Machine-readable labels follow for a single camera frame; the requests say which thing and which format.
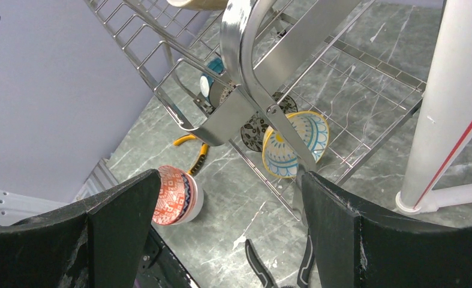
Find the yellow and blue patterned bowl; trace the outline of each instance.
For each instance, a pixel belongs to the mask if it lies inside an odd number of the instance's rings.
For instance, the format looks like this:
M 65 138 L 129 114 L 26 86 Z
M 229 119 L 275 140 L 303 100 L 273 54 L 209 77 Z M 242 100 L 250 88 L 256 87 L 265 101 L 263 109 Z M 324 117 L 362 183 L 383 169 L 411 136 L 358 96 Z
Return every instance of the yellow and blue patterned bowl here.
M 312 111 L 289 113 L 286 116 L 312 152 L 315 162 L 318 162 L 329 141 L 329 127 L 324 117 Z M 271 126 L 264 134 L 262 162 L 273 176 L 292 178 L 297 174 L 296 153 Z

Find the red line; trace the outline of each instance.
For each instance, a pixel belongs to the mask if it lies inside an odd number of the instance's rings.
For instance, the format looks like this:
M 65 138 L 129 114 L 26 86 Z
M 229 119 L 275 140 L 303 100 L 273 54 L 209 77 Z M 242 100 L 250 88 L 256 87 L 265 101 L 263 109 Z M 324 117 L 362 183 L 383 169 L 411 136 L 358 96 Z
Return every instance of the red line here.
M 435 180 L 437 179 L 437 177 L 440 175 L 440 173 L 442 172 L 442 170 L 444 170 L 444 168 L 446 167 L 446 165 L 448 164 L 449 160 L 451 160 L 451 158 L 453 157 L 453 155 L 455 154 L 456 150 L 458 150 L 458 148 L 460 148 L 460 146 L 462 145 L 463 141 L 465 140 L 465 138 L 467 138 L 467 135 L 469 135 L 469 133 L 471 132 L 472 130 L 472 121 L 471 123 L 469 124 L 469 126 L 467 127 L 467 129 L 465 129 L 464 133 L 462 134 L 462 137 L 460 137 L 460 139 L 458 139 L 458 142 L 455 144 L 455 147 L 453 147 L 453 149 L 451 150 L 451 152 L 449 153 L 449 155 L 447 156 L 447 158 L 444 160 L 443 164 L 441 165 L 441 167 L 439 168 L 439 170 L 437 171 L 437 173 L 435 174 L 435 176 L 432 178 L 432 181 L 430 181 L 430 183 L 428 184 L 428 186 L 426 187 L 426 189 L 423 191 L 423 194 L 421 194 L 421 196 L 419 197 L 419 200 L 416 202 L 416 204 L 414 205 L 414 208 L 416 208 L 416 206 L 419 204 L 419 202 L 421 201 L 421 199 L 423 199 L 423 196 L 425 196 L 425 194 L 430 190 L 430 188 L 432 188 Z

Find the pliers handle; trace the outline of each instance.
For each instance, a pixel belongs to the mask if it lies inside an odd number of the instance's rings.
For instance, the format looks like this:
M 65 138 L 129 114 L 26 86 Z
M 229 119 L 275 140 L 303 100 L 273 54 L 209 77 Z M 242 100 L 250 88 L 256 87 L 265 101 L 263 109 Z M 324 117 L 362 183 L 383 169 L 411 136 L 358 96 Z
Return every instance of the pliers handle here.
M 194 140 L 196 139 L 195 136 L 193 135 L 184 135 L 180 138 L 178 138 L 178 140 L 175 140 L 173 142 L 174 146 L 179 146 L 183 143 L 185 143 L 186 141 L 189 141 L 189 140 Z M 199 153 L 199 156 L 197 157 L 197 160 L 195 161 L 195 163 L 193 164 L 193 166 L 191 166 L 191 168 L 187 171 L 187 173 L 191 176 L 195 176 L 199 170 L 202 168 L 202 165 L 204 165 L 204 162 L 206 161 L 206 157 L 208 156 L 208 149 L 209 149 L 209 146 L 205 143 L 202 143 L 202 146 L 200 147 L 200 153 Z

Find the gray tile floor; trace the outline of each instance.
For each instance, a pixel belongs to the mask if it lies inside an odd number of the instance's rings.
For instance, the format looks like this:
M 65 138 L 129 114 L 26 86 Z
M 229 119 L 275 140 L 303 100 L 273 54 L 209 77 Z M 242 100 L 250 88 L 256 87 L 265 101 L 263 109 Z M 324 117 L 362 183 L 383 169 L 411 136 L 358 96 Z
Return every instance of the gray tile floor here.
M 377 3 L 342 40 L 426 80 L 439 20 L 439 10 Z M 272 41 L 264 41 L 257 47 L 257 53 L 266 50 Z M 194 83 L 199 77 L 189 73 L 183 76 L 185 81 Z M 194 114 L 196 108 L 191 100 L 179 88 L 172 85 L 169 88 L 167 92 L 179 102 L 178 106 L 185 113 Z M 370 145 L 382 132 L 381 122 L 385 120 L 376 117 L 377 112 L 386 111 L 379 115 L 396 117 L 396 109 L 390 103 L 400 102 L 408 96 L 412 91 L 407 89 L 339 50 L 330 49 L 294 90 L 300 109 L 318 109 L 331 121 L 330 129 L 336 140 L 331 144 L 333 151 L 327 152 L 321 160 L 319 173 L 336 180 L 347 168 L 344 165 L 366 149 L 355 149 L 358 146 L 354 146 L 350 137 Z M 402 104 L 410 106 L 418 97 L 419 93 L 412 94 Z M 201 118 L 199 113 L 194 114 L 196 122 Z M 394 209 L 394 197 L 404 176 L 415 125 L 416 117 L 413 117 L 343 188 Z M 164 164 L 186 170 L 196 158 L 200 143 L 190 141 L 174 147 L 172 141 L 183 134 L 153 99 L 114 152 L 108 166 L 120 181 Z M 240 143 L 239 135 L 235 135 L 234 140 Z M 261 167 L 259 154 L 253 152 L 248 156 Z M 240 241 L 245 238 L 254 241 L 279 285 L 294 284 L 306 242 L 305 229 L 258 180 L 236 151 L 229 145 L 211 148 L 208 161 L 196 180 L 206 192 L 205 205 L 198 218 L 191 223 L 157 229 L 201 287 L 260 287 L 246 262 Z M 274 183 L 284 189 L 287 185 L 285 181 Z M 472 141 L 437 187 L 468 183 L 472 183 Z M 284 195 L 286 199 L 291 198 L 289 189 Z M 472 225 L 472 204 L 443 208 L 416 217 L 453 227 Z M 320 287 L 317 271 L 312 275 L 311 286 Z

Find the metal dish rack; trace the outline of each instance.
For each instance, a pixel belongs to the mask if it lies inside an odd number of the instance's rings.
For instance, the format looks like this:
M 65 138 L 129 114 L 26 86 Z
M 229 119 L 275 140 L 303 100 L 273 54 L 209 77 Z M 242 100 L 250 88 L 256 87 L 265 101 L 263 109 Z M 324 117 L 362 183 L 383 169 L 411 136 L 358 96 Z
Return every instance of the metal dish rack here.
M 181 129 L 210 146 L 231 145 L 297 220 L 303 208 L 300 181 L 268 174 L 260 154 L 244 147 L 240 127 L 260 112 L 296 151 L 299 177 L 313 170 L 341 185 L 418 110 L 426 86 L 340 40 L 375 0 L 232 0 L 225 11 L 212 14 L 178 9 L 165 0 L 85 1 Z M 150 37 L 156 38 L 152 46 L 136 44 Z M 236 86 L 207 68 L 216 57 L 223 59 Z M 339 58 L 345 64 L 336 63 Z M 156 73 L 156 66 L 167 72 Z M 320 92 L 305 84 L 309 77 L 320 77 L 322 67 L 332 68 L 327 77 L 341 82 L 334 95 L 321 95 L 325 83 L 319 83 Z M 232 90 L 216 109 L 200 93 L 202 73 Z M 328 121 L 332 136 L 319 163 L 276 108 L 270 96 L 276 91 Z M 350 101 L 338 106 L 341 98 Z M 195 109 L 187 107 L 191 103 Z M 360 106 L 370 113 L 358 115 Z

